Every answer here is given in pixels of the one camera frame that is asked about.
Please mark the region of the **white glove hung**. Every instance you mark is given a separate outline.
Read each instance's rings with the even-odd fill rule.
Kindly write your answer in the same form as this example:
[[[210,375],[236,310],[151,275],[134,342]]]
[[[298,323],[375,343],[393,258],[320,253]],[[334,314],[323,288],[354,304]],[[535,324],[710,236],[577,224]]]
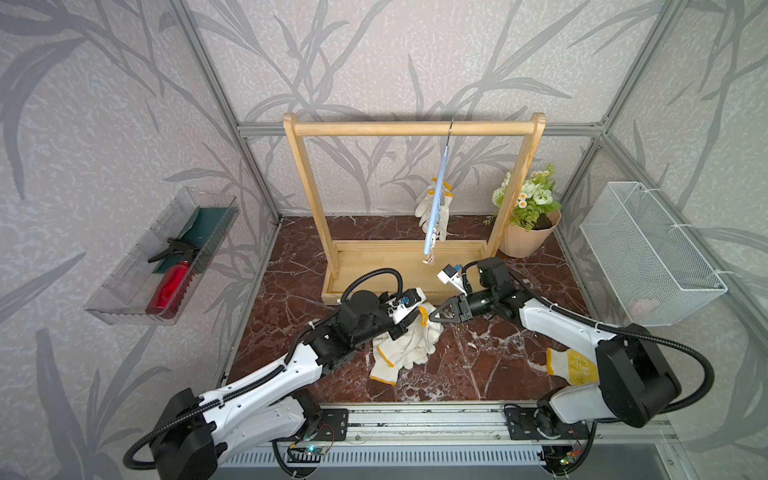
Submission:
[[[454,195],[452,193],[452,187],[446,183],[442,183],[442,194],[441,194],[441,203],[439,206],[438,211],[438,219],[437,219],[437,232],[438,232],[438,239],[440,241],[445,241],[447,238],[447,226],[450,216],[450,205],[454,199]]]
[[[434,198],[434,187],[431,186],[430,188],[427,189],[425,194],[422,196],[421,200],[419,201],[415,209],[414,216],[419,219],[419,226],[421,227],[424,233],[428,231],[429,219],[431,216],[432,205],[433,205],[433,198]]]
[[[443,326],[430,320],[429,315],[434,310],[434,305],[424,302],[419,307],[418,318],[408,326],[406,333],[394,342],[393,362],[400,368],[412,369],[414,365],[425,364],[435,352]]]

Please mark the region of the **blue wavy clip hanger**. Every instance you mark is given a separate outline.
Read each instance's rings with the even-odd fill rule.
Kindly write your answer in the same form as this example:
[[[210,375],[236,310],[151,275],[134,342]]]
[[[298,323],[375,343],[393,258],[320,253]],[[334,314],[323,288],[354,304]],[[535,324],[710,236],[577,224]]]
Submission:
[[[424,242],[424,263],[427,265],[434,264],[434,249],[439,239],[439,217],[440,217],[440,205],[443,196],[443,185],[447,163],[449,159],[450,151],[450,137],[453,130],[454,121],[451,121],[448,128],[448,134],[446,136],[445,147],[441,157],[438,174],[436,177],[436,185],[433,193],[433,201],[430,210],[430,217],[427,223],[427,232]]]

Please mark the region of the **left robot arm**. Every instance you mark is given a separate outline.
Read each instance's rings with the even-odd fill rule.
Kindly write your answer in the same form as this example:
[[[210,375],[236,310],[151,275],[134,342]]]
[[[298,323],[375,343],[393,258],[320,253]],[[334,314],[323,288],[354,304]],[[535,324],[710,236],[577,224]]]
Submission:
[[[423,290],[406,289],[393,268],[359,277],[280,358],[218,389],[175,394],[154,429],[127,449],[123,465],[154,470],[162,479],[208,479],[232,456],[308,430],[322,410],[307,387],[345,366],[374,338],[405,334],[425,300]]]

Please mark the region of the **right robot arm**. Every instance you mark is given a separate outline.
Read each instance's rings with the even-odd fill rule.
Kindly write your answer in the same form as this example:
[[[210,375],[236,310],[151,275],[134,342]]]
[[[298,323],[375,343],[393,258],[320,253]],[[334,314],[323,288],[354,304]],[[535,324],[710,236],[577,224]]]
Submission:
[[[565,424],[614,420],[642,428],[658,414],[694,405],[714,386],[715,370],[697,350],[655,336],[638,324],[619,327],[561,307],[532,290],[496,257],[473,265],[479,273],[477,290],[462,266],[448,265],[439,272],[439,280],[459,293],[434,310],[431,321],[461,324],[493,314],[545,335],[592,362],[596,380],[564,387],[540,401],[540,409],[555,420]],[[703,378],[693,393],[683,395],[664,356],[666,348],[693,358],[702,367]]]

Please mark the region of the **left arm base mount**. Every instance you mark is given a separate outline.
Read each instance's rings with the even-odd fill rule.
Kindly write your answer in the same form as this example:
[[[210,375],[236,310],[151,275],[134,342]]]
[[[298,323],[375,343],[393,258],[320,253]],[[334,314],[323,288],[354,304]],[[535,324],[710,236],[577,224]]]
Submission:
[[[301,441],[344,441],[349,427],[349,414],[346,408],[322,409],[305,420],[297,438]]]

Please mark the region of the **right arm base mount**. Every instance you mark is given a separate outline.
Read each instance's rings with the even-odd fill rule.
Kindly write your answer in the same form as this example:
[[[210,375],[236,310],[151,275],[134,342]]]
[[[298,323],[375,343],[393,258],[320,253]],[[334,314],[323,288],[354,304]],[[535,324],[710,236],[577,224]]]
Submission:
[[[536,407],[505,404],[502,413],[511,440],[586,441],[590,436],[586,422],[566,424]]]

